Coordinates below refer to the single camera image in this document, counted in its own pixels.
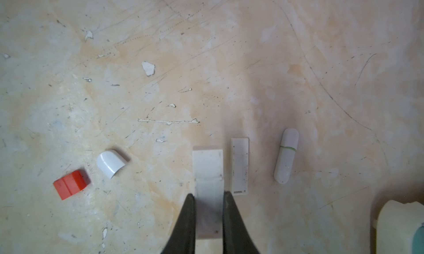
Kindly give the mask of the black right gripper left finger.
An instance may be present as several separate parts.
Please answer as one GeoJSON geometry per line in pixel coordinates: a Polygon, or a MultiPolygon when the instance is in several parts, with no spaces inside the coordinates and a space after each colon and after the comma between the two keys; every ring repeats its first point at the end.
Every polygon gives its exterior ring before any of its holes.
{"type": "Polygon", "coordinates": [[[196,202],[193,194],[188,194],[171,236],[162,254],[194,254],[196,241],[196,202]]]}

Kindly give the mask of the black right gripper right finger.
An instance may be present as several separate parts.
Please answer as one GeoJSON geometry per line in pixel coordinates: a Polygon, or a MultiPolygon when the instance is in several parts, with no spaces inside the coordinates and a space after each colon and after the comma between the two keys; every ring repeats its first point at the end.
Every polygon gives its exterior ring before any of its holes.
{"type": "Polygon", "coordinates": [[[259,254],[229,191],[224,192],[223,199],[223,253],[259,254]]]}

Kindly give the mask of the white green usb drive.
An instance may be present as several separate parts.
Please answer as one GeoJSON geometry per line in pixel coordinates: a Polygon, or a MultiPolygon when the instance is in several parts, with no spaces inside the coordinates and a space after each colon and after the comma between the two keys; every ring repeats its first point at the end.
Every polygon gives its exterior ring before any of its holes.
{"type": "Polygon", "coordinates": [[[296,129],[287,128],[283,132],[274,170],[274,178],[280,184],[286,184],[289,181],[298,142],[299,132],[296,129]]]}

